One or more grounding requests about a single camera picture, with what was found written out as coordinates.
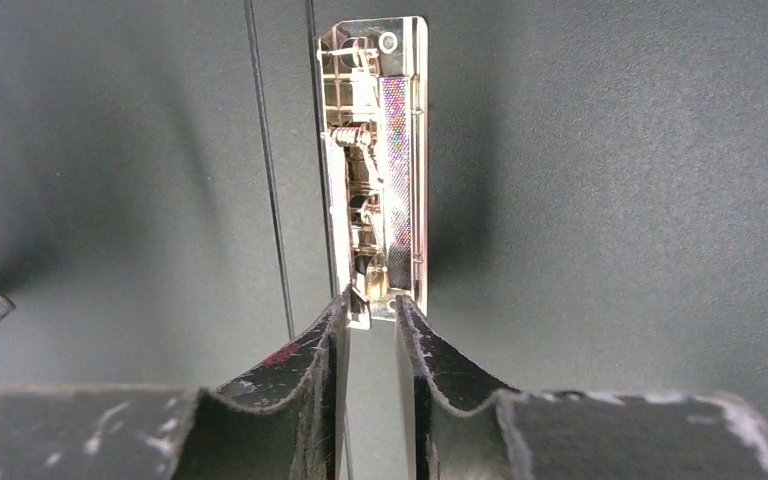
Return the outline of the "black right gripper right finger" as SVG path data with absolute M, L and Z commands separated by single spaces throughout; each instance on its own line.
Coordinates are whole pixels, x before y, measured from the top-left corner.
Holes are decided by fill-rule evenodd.
M 413 479 L 768 479 L 768 423 L 727 392 L 518 390 L 395 316 Z

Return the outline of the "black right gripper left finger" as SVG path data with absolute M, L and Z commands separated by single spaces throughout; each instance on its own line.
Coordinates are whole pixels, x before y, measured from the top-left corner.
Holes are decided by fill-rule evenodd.
M 0 479 L 335 479 L 349 301 L 217 389 L 0 388 Z

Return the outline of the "metal folder clip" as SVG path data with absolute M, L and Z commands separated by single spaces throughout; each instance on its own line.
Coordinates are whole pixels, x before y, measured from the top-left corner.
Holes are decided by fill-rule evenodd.
M 347 20 L 314 42 L 332 271 L 348 325 L 395 319 L 428 290 L 428 25 Z

